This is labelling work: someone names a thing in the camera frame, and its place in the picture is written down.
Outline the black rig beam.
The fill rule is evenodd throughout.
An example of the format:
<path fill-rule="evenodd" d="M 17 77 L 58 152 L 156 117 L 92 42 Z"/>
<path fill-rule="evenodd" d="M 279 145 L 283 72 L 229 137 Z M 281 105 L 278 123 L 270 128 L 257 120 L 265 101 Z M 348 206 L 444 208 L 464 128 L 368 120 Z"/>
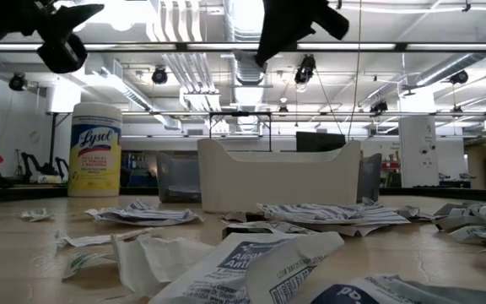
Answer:
<path fill-rule="evenodd" d="M 0 52 L 36 52 L 38 43 L 0 43 Z M 81 48 L 90 53 L 118 52 L 254 52 L 257 43 L 252 42 L 121 42 L 90 43 Z M 444 42 L 298 42 L 286 52 L 428 52 L 428 53 L 486 53 L 486 43 Z"/>

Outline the black monitor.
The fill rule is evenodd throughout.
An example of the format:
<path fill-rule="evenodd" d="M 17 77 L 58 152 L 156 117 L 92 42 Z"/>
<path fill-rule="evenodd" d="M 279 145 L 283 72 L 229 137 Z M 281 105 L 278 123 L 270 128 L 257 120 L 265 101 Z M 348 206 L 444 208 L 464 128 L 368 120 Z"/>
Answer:
<path fill-rule="evenodd" d="M 297 152 L 326 152 L 346 144 L 345 137 L 335 133 L 297 132 L 295 138 Z"/>

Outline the white square column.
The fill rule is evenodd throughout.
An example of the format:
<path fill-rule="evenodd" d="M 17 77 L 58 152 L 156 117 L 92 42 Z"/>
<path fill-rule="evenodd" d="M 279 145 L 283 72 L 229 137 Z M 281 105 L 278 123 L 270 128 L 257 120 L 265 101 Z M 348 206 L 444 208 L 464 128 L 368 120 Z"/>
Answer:
<path fill-rule="evenodd" d="M 399 121 L 403 187 L 439 185 L 435 118 L 402 117 Z"/>

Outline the white plastic bin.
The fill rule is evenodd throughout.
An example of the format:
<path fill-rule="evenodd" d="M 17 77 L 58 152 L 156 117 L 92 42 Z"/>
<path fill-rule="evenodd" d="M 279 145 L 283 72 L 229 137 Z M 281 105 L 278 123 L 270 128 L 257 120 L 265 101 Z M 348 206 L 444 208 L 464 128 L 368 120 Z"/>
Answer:
<path fill-rule="evenodd" d="M 258 204 L 354 205 L 360 142 L 327 152 L 233 152 L 197 141 L 202 209 L 257 212 Z"/>

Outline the blue striped white packet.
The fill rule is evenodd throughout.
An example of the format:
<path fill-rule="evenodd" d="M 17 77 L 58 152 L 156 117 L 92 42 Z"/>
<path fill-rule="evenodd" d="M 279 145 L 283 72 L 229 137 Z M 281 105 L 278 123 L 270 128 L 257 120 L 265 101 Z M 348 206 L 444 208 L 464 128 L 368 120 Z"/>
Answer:
<path fill-rule="evenodd" d="M 346 236 L 366 236 L 388 225 L 410 221 L 383 204 L 364 198 L 361 204 L 327 206 L 320 204 L 257 204 L 268 219 L 282 220 L 315 231 L 336 231 Z"/>
<path fill-rule="evenodd" d="M 169 210 L 150 206 L 137 199 L 123 209 L 98 209 L 100 215 L 95 220 L 116 222 L 124 225 L 161 227 L 203 222 L 203 217 L 189 209 Z"/>

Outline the yellow Lysol wipes canister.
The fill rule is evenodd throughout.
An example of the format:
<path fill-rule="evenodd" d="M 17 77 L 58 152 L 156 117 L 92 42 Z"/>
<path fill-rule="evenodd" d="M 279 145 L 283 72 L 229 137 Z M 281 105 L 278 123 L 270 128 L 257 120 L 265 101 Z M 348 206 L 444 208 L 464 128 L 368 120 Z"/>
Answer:
<path fill-rule="evenodd" d="M 73 108 L 67 195 L 115 197 L 120 192 L 122 111 L 99 102 Z"/>

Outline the green print white packet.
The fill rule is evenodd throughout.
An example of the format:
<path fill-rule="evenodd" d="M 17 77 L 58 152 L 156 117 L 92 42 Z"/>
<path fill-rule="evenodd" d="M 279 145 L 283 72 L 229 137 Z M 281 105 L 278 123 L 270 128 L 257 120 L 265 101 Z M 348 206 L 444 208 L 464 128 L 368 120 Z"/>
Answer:
<path fill-rule="evenodd" d="M 114 263 L 115 257 L 112 253 L 78 252 L 67 260 L 62 280 L 73 277 L 79 270 L 101 265 L 103 263 Z"/>
<path fill-rule="evenodd" d="M 43 220 L 49 220 L 53 216 L 54 214 L 47 209 L 32 209 L 23 211 L 20 215 L 20 219 L 29 222 L 38 222 Z"/>

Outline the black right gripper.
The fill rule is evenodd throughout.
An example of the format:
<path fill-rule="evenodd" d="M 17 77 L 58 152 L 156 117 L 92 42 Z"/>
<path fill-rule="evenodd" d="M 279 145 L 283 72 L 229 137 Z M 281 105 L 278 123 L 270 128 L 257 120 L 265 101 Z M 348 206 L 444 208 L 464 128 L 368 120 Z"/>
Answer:
<path fill-rule="evenodd" d="M 263 0 L 264 20 L 254 60 L 259 68 L 296 41 L 314 34 L 313 23 L 330 36 L 341 40 L 349 21 L 328 5 L 327 0 Z"/>

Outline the black background metal frame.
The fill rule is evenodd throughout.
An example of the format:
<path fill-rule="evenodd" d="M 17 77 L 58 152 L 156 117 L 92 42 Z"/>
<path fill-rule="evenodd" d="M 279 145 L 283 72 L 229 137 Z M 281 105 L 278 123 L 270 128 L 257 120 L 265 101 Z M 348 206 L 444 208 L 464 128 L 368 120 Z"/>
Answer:
<path fill-rule="evenodd" d="M 266 117 L 268 119 L 267 128 L 270 134 L 268 134 L 268 151 L 273 151 L 273 138 L 272 138 L 272 126 L 273 126 L 273 116 L 270 111 L 211 111 L 208 113 L 208 136 L 213 137 L 213 119 L 215 117 L 224 118 L 225 116 L 230 117 L 255 117 L 259 122 L 262 122 L 262 118 Z"/>

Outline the grey translucent plastic bin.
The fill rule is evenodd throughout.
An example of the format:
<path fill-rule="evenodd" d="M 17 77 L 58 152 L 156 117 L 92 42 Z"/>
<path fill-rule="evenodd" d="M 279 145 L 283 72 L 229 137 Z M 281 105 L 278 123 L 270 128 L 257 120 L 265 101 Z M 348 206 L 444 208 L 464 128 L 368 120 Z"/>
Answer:
<path fill-rule="evenodd" d="M 378 200 L 381 184 L 381 160 L 381 153 L 373 154 L 360 160 L 357 187 L 358 203 L 361 203 L 363 198 L 373 201 Z"/>
<path fill-rule="evenodd" d="M 156 155 L 159 200 L 162 203 L 200 203 L 199 165 L 197 158 L 174 158 Z"/>

